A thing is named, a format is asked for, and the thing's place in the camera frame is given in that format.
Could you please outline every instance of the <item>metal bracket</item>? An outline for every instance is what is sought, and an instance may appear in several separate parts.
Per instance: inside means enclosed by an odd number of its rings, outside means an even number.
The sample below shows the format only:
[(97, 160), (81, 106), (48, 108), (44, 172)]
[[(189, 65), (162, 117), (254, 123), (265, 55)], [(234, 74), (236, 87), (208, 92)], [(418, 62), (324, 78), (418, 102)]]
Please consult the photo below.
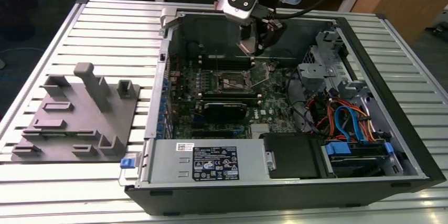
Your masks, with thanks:
[(341, 81), (337, 85), (341, 98), (352, 99), (364, 87), (366, 87), (364, 81)]
[(177, 18), (177, 8), (176, 7), (165, 7), (161, 9), (161, 14), (160, 14), (160, 25), (162, 29), (166, 29), (170, 25), (172, 22), (176, 22)]

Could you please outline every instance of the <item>barcode sticker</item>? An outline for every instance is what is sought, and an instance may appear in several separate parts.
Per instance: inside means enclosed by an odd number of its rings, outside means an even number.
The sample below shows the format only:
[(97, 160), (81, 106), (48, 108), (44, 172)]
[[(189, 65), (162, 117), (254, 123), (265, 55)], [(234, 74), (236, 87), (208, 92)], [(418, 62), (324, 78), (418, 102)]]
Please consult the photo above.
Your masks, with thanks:
[(176, 151), (178, 152), (192, 152), (194, 147), (194, 143), (177, 143)]

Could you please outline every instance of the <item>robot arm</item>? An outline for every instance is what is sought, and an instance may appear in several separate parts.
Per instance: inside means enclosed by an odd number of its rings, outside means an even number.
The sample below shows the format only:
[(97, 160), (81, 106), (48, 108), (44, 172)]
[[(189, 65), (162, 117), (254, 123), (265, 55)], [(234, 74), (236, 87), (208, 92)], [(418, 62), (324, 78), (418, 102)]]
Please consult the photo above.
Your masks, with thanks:
[(309, 12), (321, 2), (290, 15), (277, 15), (274, 8), (278, 0), (220, 0), (217, 9), (228, 20), (240, 24), (240, 49), (246, 55), (260, 55), (264, 49), (277, 43), (286, 29), (278, 19), (298, 17)]

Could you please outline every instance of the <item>floor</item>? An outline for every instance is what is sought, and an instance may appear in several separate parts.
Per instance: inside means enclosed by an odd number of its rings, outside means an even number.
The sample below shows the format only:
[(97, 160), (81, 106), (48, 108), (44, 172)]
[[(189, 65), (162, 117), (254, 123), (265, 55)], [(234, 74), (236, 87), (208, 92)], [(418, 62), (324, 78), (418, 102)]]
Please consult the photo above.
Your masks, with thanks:
[[(6, 66), (0, 70), (0, 119), (38, 62), (41, 52), (62, 24), (76, 0), (37, 0), (38, 7), (29, 10), (29, 19), (36, 28), (34, 36), (21, 42), (9, 42), (0, 37), (0, 59)], [(172, 2), (212, 3), (213, 0), (169, 0)], [(9, 48), (36, 48), (2, 52)], [(448, 89), (448, 41), (425, 31), (412, 45), (421, 61)]]

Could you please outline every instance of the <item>green circuit board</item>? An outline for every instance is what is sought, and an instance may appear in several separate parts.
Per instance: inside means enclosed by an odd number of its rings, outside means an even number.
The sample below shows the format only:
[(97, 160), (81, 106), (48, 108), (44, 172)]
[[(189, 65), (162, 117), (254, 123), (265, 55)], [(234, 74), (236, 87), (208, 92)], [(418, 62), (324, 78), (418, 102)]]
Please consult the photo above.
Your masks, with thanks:
[[(238, 83), (224, 84), (222, 86), (218, 84), (217, 79), (218, 77), (225, 78), (225, 76), (237, 78), (236, 74), (242, 78), (246, 75), (245, 71), (241, 73), (241, 71), (201, 70), (194, 63), (184, 62), (184, 66), (180, 67), (181, 74), (176, 77), (173, 84), (173, 89), (176, 90), (173, 92), (173, 107), (177, 112), (173, 122), (173, 137), (176, 139), (201, 138), (198, 136), (200, 132), (217, 132), (217, 135), (220, 134), (218, 132), (232, 133), (230, 137), (208, 136), (204, 138), (250, 138), (250, 124), (268, 124), (270, 132), (296, 132), (284, 93), (286, 69), (262, 71), (262, 67), (268, 64), (270, 64), (269, 61), (254, 61), (252, 69), (256, 71), (249, 71), (250, 80), (246, 80), (253, 86), (248, 89), (241, 89)], [(204, 82), (204, 79), (208, 80), (205, 87), (197, 83), (198, 76), (200, 80), (202, 80), (201, 82)], [(233, 89), (229, 92), (260, 94), (261, 98), (256, 105), (248, 106), (245, 118), (237, 123), (205, 122), (197, 127), (197, 120), (201, 119), (198, 94), (217, 90), (218, 86), (224, 87), (224, 89)]]

